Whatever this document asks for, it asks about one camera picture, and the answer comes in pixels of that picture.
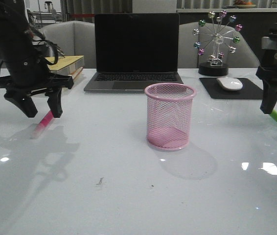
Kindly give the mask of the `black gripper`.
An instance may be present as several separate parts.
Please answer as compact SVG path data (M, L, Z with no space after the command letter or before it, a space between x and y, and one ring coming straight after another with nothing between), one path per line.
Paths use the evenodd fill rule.
M25 94L32 93L33 90L48 90L46 96L50 111L54 118L60 118L63 113L62 88L72 88L72 77L52 73L47 66L49 61L40 52L9 52L2 58L9 75L0 76L0 88L22 93L5 94L4 98L18 107L28 118L32 118L38 111L32 98Z
M263 82L263 98L260 106L264 114L271 114L277 103L277 26L270 28L262 37L261 46L264 51L260 66L256 72Z

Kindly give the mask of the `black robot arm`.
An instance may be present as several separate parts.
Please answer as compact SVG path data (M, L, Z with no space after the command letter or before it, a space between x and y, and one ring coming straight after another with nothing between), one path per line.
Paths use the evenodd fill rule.
M52 73L51 65L34 45L33 34L26 19L24 1L0 0L0 55L9 71L0 76L0 89L4 98L18 107L27 117L35 117L36 106L32 96L44 93L52 115L62 115L62 88L71 89L72 76Z

